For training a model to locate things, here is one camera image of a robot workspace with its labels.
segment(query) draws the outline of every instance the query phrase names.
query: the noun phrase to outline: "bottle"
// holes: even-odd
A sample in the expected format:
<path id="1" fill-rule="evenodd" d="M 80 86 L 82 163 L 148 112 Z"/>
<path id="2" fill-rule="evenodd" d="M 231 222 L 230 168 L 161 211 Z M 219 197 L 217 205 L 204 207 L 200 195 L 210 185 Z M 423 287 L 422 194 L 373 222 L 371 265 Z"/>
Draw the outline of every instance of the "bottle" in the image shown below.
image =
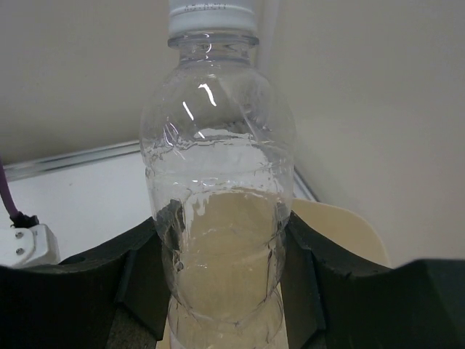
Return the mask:
<path id="1" fill-rule="evenodd" d="M 179 65 L 145 106 L 140 144 L 170 312 L 238 338 L 251 321 L 270 327 L 265 309 L 282 321 L 273 295 L 286 258 L 295 126 L 283 96 L 251 64 L 253 1 L 170 0 L 169 36 Z M 228 348 L 206 333 L 181 344 Z M 251 349 L 273 336 L 257 333 Z"/>

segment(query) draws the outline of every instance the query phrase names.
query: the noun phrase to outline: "white device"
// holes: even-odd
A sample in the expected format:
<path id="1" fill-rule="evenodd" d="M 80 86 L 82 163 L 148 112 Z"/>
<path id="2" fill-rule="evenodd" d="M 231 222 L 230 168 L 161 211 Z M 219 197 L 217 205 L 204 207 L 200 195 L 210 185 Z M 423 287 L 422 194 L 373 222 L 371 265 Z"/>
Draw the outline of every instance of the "white device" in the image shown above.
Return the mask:
<path id="1" fill-rule="evenodd" d="M 0 229 L 0 265 L 24 268 L 59 262 L 57 238 L 45 224 Z"/>

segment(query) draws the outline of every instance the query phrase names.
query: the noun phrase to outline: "transparent bottle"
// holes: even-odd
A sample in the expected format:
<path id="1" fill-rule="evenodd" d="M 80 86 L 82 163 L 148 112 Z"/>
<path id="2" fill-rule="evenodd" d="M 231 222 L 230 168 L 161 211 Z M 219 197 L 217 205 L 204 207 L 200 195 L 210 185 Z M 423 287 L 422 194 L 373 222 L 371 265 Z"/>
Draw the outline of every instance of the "transparent bottle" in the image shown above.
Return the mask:
<path id="1" fill-rule="evenodd" d="M 181 13 L 196 15 L 190 9 Z M 142 157 L 176 303 L 203 328 L 240 331 L 273 299 L 283 271 L 295 126 L 251 64 L 253 26 L 230 11 L 229 28 L 210 28 L 223 8 L 199 9 L 208 20 L 184 17 L 171 31 L 179 65 L 144 109 Z"/>

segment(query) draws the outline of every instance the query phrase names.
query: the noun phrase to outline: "white bottle cap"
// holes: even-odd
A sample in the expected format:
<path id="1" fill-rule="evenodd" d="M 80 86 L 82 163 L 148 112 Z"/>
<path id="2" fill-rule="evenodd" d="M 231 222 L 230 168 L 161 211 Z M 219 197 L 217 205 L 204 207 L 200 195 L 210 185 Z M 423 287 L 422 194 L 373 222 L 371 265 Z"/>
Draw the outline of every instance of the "white bottle cap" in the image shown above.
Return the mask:
<path id="1" fill-rule="evenodd" d="M 169 0 L 169 36 L 209 29 L 238 29 L 256 34 L 254 5 L 254 0 Z"/>

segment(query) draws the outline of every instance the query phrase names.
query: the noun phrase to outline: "clear plastic bottle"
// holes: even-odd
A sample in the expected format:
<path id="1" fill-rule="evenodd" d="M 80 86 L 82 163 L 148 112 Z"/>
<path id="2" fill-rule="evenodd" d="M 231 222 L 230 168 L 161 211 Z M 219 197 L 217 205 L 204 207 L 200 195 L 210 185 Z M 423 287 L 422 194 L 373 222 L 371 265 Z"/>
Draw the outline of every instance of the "clear plastic bottle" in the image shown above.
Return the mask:
<path id="1" fill-rule="evenodd" d="M 179 65 L 144 109 L 141 149 L 178 306 L 212 329 L 239 330 L 273 299 L 283 270 L 295 126 L 251 64 L 251 1 L 194 2 L 171 1 Z"/>

